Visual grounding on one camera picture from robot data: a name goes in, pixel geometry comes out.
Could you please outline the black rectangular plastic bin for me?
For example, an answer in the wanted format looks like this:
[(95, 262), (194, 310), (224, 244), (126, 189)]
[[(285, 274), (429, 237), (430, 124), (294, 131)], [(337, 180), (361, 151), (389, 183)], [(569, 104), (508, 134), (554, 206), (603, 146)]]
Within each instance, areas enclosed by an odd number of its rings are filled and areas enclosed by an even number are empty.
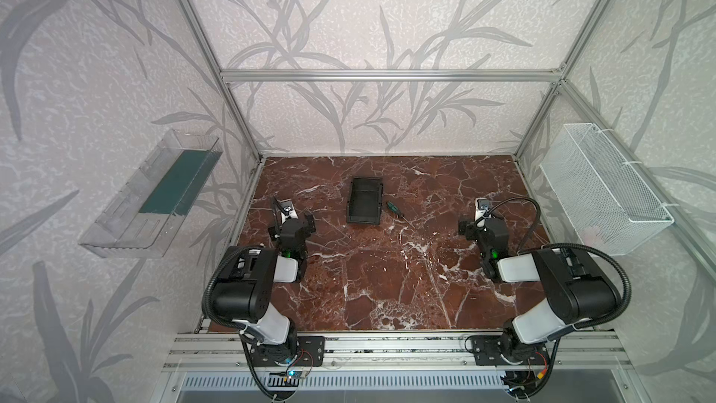
[(383, 181), (380, 177), (355, 176), (351, 182), (347, 222), (380, 225)]

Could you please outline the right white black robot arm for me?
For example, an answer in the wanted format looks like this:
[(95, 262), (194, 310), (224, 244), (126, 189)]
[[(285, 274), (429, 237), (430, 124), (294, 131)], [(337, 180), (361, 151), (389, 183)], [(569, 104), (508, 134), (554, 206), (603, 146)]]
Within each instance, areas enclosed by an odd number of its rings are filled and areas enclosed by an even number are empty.
[(591, 246), (546, 244), (511, 256), (507, 225), (500, 218), (462, 218), (458, 233), (477, 244), (482, 270), (492, 282), (539, 283), (544, 291), (539, 303), (507, 321), (499, 335), (468, 339), (479, 366), (523, 365), (550, 341), (617, 319), (631, 302), (624, 268)]

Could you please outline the green handled screwdriver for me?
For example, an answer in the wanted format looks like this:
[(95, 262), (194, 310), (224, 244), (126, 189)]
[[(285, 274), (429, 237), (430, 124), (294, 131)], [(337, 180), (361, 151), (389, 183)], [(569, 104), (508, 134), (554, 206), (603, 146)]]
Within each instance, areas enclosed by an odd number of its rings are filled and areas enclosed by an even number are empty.
[(386, 203), (386, 206), (395, 215), (397, 219), (405, 222), (408, 227), (415, 229), (415, 226), (408, 220), (405, 213), (395, 203), (393, 203), (392, 201), (388, 201)]

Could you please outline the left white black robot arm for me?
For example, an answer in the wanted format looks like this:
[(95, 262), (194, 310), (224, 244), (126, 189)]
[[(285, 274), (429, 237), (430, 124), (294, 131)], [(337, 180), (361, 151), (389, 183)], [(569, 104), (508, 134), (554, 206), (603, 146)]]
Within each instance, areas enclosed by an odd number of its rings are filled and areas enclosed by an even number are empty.
[(271, 303), (273, 287), (300, 282), (308, 268), (307, 240), (315, 233), (310, 212), (270, 228), (274, 246), (231, 246), (212, 274), (201, 311), (214, 324), (232, 328), (249, 360), (288, 364), (298, 355), (295, 322)]

